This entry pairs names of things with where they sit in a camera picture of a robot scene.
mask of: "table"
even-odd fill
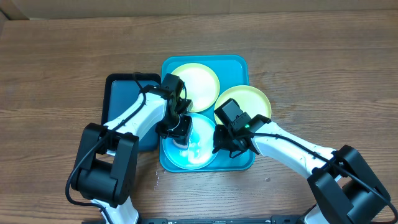
[[[0,220],[98,219],[96,208],[70,205],[64,188],[83,128],[100,122],[105,78],[213,54],[246,59],[250,84],[287,131],[358,149],[398,206],[398,11],[7,21]],[[132,201],[143,217],[165,218],[301,214],[315,203],[307,181],[269,157],[242,172],[174,174],[158,151],[139,155]],[[387,208],[377,217],[391,218]]]

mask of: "plate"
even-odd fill
[[[162,140],[163,150],[167,158],[182,169],[200,169],[207,166],[216,157],[213,154],[213,133],[216,125],[201,114],[187,114],[192,117],[192,130],[187,149],[173,143],[171,138]]]
[[[192,113],[204,111],[217,100],[220,81],[216,73],[200,63],[186,63],[176,68],[173,75],[179,76],[187,88],[187,98],[192,100]]]
[[[236,100],[241,110],[251,118],[257,114],[271,118],[271,104],[267,96],[253,86],[240,85],[227,89],[218,97],[214,108],[217,109],[230,98]],[[217,124],[223,124],[216,114],[214,114],[214,117]]]

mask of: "teal tray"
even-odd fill
[[[238,55],[199,55],[177,56],[168,58],[162,65],[162,80],[167,73],[172,73],[177,67],[186,63],[200,63],[211,68],[220,81],[220,94],[237,85],[249,85],[248,65]],[[199,112],[210,118],[214,123],[214,104],[205,111]],[[254,162],[254,153],[247,151],[235,159],[229,158],[228,151],[219,151],[213,162],[206,167],[196,170],[181,169],[174,165],[165,155],[162,141],[160,141],[160,164],[171,172],[206,172],[206,171],[234,171],[246,170]]]

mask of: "robotic hand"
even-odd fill
[[[156,125],[163,138],[188,144],[192,120],[184,114],[190,111],[192,102],[179,97],[182,88],[179,77],[167,74],[160,87],[141,88],[136,103],[120,117],[104,126],[91,123],[85,128],[65,192],[71,203],[98,207],[107,223],[139,222],[129,196],[138,142]],[[234,158],[251,150],[281,161],[308,180],[317,205],[301,217],[300,223],[370,223],[386,205],[397,216],[387,190],[354,148],[344,146],[336,151],[309,143],[269,118],[250,118],[233,99],[215,113],[224,125],[216,127],[213,152],[228,150]],[[113,164],[95,159],[95,153],[115,156]],[[352,180],[340,188],[336,181],[347,176]],[[69,185],[91,203],[72,200]]]

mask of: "yellow plate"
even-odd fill
[[[187,63],[176,68],[172,74],[185,82],[187,99],[191,99],[193,103],[191,113],[204,111],[217,100],[220,81],[216,73],[206,65]]]
[[[236,100],[241,110],[246,112],[251,118],[257,114],[271,118],[271,104],[269,103],[268,98],[262,91],[253,86],[241,85],[227,89],[217,99],[214,109],[217,109],[230,98]],[[216,114],[214,114],[214,117],[217,124],[223,124]]]

